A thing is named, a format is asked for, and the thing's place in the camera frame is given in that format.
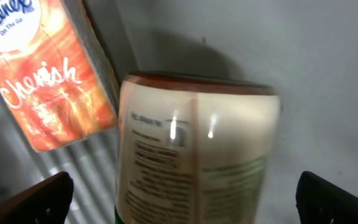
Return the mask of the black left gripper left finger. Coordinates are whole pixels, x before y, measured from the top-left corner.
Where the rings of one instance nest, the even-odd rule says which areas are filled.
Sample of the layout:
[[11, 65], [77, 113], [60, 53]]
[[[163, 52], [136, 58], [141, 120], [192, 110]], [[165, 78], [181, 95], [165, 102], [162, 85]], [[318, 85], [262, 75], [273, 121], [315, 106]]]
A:
[[0, 203], [0, 224], [63, 224], [73, 191], [69, 173], [59, 172]]

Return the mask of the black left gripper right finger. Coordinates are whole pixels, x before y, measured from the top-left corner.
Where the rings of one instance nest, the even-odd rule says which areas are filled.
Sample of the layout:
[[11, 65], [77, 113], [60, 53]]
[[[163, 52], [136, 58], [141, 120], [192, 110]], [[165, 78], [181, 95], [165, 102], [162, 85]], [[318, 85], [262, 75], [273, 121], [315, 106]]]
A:
[[295, 197], [301, 224], [358, 224], [358, 197], [310, 171], [302, 172]]

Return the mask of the green lid jar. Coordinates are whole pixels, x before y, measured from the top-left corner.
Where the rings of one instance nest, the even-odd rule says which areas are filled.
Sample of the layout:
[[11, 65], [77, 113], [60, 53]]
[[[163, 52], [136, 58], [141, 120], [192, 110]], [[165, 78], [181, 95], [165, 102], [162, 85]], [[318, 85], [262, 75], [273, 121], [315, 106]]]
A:
[[122, 83], [117, 223], [253, 223], [280, 115], [266, 85], [137, 71]]

